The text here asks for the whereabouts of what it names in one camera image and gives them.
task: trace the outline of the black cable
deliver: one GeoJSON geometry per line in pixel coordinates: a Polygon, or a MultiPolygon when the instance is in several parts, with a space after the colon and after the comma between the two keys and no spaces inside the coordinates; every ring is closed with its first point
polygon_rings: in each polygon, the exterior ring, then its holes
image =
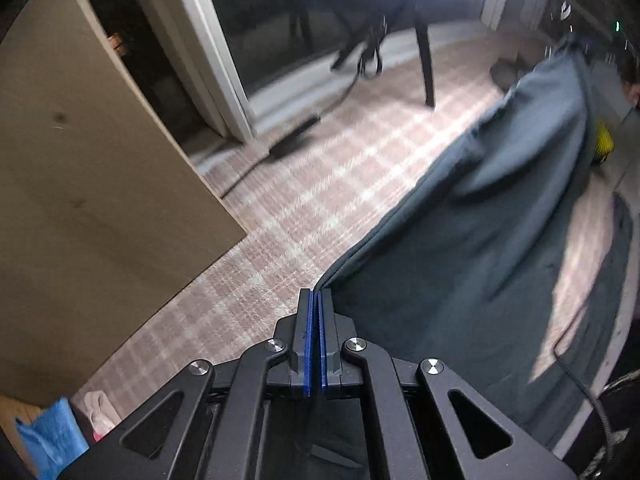
{"type": "Polygon", "coordinates": [[[564,371],[564,373],[567,374],[567,376],[575,383],[575,385],[578,386],[582,394],[586,397],[586,399],[589,401],[589,403],[595,410],[596,414],[600,418],[602,429],[604,430],[606,460],[607,460],[607,463],[609,463],[613,459],[613,431],[611,429],[611,422],[609,421],[607,412],[605,412],[604,407],[600,402],[600,399],[598,399],[596,396],[594,396],[591,393],[590,389],[588,389],[588,387],[585,386],[585,384],[571,371],[571,368],[568,367],[568,365],[564,362],[564,359],[562,358],[562,356],[558,353],[558,345],[567,335],[569,330],[571,330],[575,321],[578,319],[578,316],[582,313],[586,305],[587,305],[587,302],[585,301],[580,307],[580,309],[578,309],[578,312],[574,314],[574,317],[571,320],[571,323],[569,323],[569,326],[564,329],[564,332],[562,332],[562,335],[558,338],[558,341],[556,341],[556,344],[554,345],[554,348],[553,348],[553,352],[559,367],[561,367],[562,371],[564,371]]]}
{"type": "Polygon", "coordinates": [[[366,40],[366,46],[362,50],[360,54],[360,58],[358,59],[358,66],[356,69],[355,76],[353,80],[344,89],[344,91],[340,94],[340,96],[331,104],[329,104],[326,108],[324,108],[319,114],[313,114],[309,116],[302,124],[296,126],[292,131],[290,131],[287,135],[285,135],[282,139],[276,142],[269,149],[269,154],[265,155],[263,158],[260,158],[256,162],[254,162],[249,168],[244,170],[244,172],[235,180],[231,186],[229,186],[223,193],[220,195],[220,199],[224,200],[226,196],[231,193],[240,182],[242,182],[249,173],[251,173],[255,168],[260,166],[263,162],[267,160],[280,160],[289,153],[294,152],[296,149],[302,146],[301,136],[305,133],[309,128],[318,124],[321,121],[321,118],[327,114],[333,112],[336,108],[340,107],[349,97],[351,91],[356,86],[358,79],[366,78],[371,79],[374,77],[378,77],[382,73],[382,56],[380,56],[380,44],[386,37],[386,19],[382,16],[378,28],[371,27],[369,30],[369,35],[366,40]],[[376,59],[376,73],[373,76],[367,75],[367,63],[376,59]]]}
{"type": "Polygon", "coordinates": [[[610,394],[611,392],[617,390],[620,387],[624,387],[629,385],[630,383],[636,382],[638,379],[640,379],[640,370],[636,370],[635,372],[629,372],[628,374],[617,378],[612,383],[607,384],[607,386],[605,386],[602,389],[602,393],[600,394],[600,396],[602,397],[604,395],[610,394]]]}
{"type": "Polygon", "coordinates": [[[622,180],[624,179],[624,177],[626,176],[626,172],[628,171],[629,168],[631,168],[631,165],[634,163],[635,161],[632,159],[628,162],[628,164],[625,166],[625,169],[622,170],[622,175],[620,175],[620,178],[618,179],[618,181],[616,182],[616,185],[613,187],[613,191],[617,191],[618,188],[620,187],[620,184],[622,184],[622,180]]]}
{"type": "Polygon", "coordinates": [[[244,170],[244,173],[241,174],[231,186],[226,188],[226,191],[222,195],[220,195],[220,200],[224,200],[226,198],[226,196],[229,193],[231,193],[236,188],[236,186],[238,184],[240,184],[246,178],[246,176],[249,173],[251,173],[253,170],[255,170],[255,168],[260,166],[265,160],[267,160],[267,158],[269,158],[269,155],[265,155],[263,158],[260,158],[259,160],[254,162],[252,165],[250,165],[246,170],[244,170]]]}

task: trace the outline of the silver screw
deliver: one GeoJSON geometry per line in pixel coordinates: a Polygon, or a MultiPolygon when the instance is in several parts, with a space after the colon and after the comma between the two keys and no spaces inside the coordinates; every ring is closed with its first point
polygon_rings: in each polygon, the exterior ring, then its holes
{"type": "Polygon", "coordinates": [[[198,359],[189,363],[191,375],[204,375],[209,371],[210,365],[204,359],[198,359]]]}
{"type": "Polygon", "coordinates": [[[269,339],[264,345],[269,352],[280,352],[286,346],[281,339],[269,339]]]}
{"type": "Polygon", "coordinates": [[[444,370],[444,364],[439,359],[425,359],[422,361],[422,368],[429,375],[437,375],[444,370]]]}
{"type": "Polygon", "coordinates": [[[367,347],[367,342],[360,337],[352,337],[347,339],[344,345],[352,352],[362,352],[367,347]]]}

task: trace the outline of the blue-gray blanket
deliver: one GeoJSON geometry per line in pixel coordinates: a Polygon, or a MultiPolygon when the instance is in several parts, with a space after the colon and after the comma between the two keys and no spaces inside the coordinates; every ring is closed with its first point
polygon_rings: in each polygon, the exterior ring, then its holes
{"type": "MultiPolygon", "coordinates": [[[[450,145],[415,189],[316,285],[358,335],[394,357],[437,357],[548,448],[582,394],[557,365],[530,383],[576,199],[589,178],[594,103],[568,44],[450,145]]],[[[565,354],[591,384],[610,341],[632,220],[614,240],[565,354]]]]}

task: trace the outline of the floor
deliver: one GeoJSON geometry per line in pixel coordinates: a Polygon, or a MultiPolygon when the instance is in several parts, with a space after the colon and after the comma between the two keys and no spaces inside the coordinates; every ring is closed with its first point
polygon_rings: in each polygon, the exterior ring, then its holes
{"type": "MultiPolygon", "coordinates": [[[[424,107],[412,60],[359,83],[310,132],[308,146],[263,164],[225,205],[247,237],[198,276],[94,374],[78,396],[104,390],[122,416],[194,358],[237,358],[295,311],[333,261],[414,186],[438,154],[501,94],[488,69],[518,40],[494,35],[435,52],[436,111],[424,107]]],[[[290,124],[220,157],[206,174],[216,193],[290,124]]]]}
{"type": "Polygon", "coordinates": [[[0,396],[0,428],[31,472],[36,472],[36,468],[15,429],[14,420],[19,418],[25,424],[31,424],[41,412],[37,406],[0,396]]]}

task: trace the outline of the black metal bracket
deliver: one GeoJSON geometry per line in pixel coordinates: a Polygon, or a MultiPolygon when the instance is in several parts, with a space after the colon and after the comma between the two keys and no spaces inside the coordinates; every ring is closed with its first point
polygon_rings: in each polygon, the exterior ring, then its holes
{"type": "Polygon", "coordinates": [[[330,291],[308,289],[273,338],[232,362],[190,363],[60,479],[298,480],[318,478],[314,460],[348,478],[575,479],[442,362],[392,358],[334,313],[330,291]],[[364,428],[366,465],[309,433],[336,402],[334,426],[364,428]]]}

